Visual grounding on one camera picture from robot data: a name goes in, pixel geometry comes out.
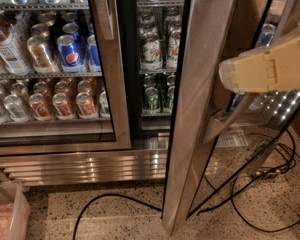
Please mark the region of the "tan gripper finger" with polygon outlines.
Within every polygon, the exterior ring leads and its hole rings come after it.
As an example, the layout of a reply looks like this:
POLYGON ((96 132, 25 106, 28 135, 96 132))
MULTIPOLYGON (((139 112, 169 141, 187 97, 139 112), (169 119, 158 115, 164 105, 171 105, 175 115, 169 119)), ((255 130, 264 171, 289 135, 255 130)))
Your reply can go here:
POLYGON ((270 46, 221 62, 219 77, 235 93, 300 90, 300 26, 270 46))

